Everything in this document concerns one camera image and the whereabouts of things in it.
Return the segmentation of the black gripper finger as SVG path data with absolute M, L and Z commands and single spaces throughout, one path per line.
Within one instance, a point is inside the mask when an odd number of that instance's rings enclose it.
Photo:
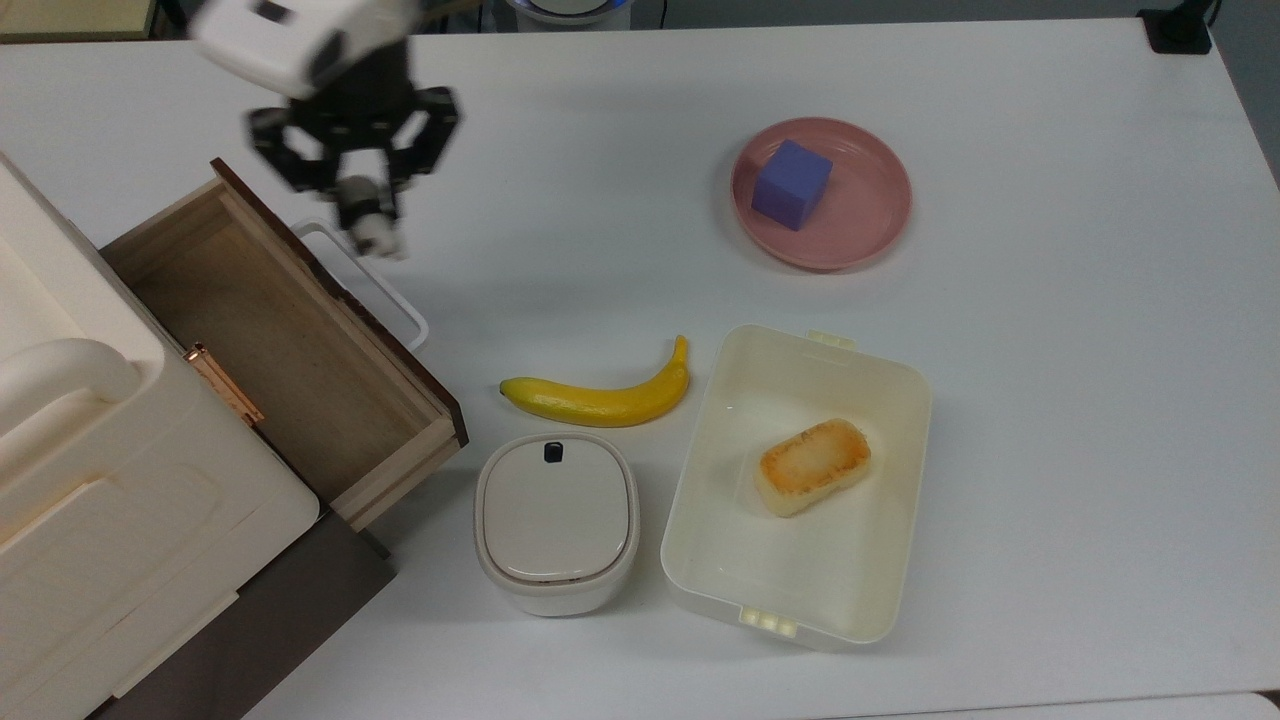
M 415 109 L 392 135 L 385 150 L 387 178 L 394 192 L 407 190 L 417 176 L 430 176 L 439 165 L 454 131 L 461 123 L 461 111 L 452 87 L 421 88 L 415 95 Z M 408 120 L 422 118 L 421 126 L 410 140 L 396 137 Z
M 311 138 L 319 146 L 311 158 L 289 140 L 291 132 Z M 347 119 L 312 104 L 255 108 L 248 111 L 250 143 L 255 151 L 296 192 L 315 192 L 335 197 L 338 170 L 347 140 Z

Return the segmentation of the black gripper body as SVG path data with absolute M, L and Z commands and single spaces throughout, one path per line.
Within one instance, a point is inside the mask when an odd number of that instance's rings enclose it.
M 339 73 L 312 97 L 298 101 L 298 127 L 329 152 L 390 151 L 419 111 L 406 40 L 389 44 Z

